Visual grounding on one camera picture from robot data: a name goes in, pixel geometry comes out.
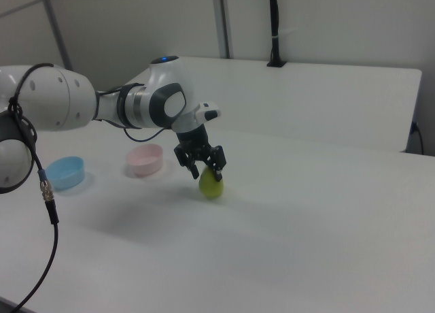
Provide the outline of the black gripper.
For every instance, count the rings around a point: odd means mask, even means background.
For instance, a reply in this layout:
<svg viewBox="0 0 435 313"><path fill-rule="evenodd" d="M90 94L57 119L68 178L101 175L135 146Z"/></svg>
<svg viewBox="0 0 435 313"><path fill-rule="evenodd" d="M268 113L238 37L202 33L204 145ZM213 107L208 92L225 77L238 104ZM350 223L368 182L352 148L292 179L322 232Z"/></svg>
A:
<svg viewBox="0 0 435 313"><path fill-rule="evenodd" d="M192 155L207 153L205 164L216 182L222 181L222 171L226 166L224 149L221 146L210 147L204 125L183 133L176 133L179 144L174 148L179 164L185 167L196 180L200 176Z"/></svg>

